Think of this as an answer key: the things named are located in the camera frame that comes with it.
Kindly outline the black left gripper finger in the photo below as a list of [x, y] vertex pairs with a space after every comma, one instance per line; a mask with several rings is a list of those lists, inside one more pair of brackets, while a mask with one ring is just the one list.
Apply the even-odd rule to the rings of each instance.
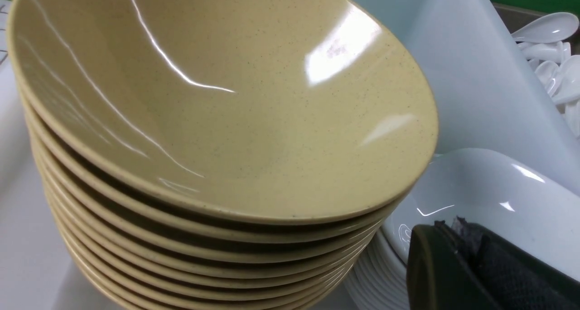
[[412, 310], [577, 310], [578, 281], [487, 228], [457, 217], [413, 227]]

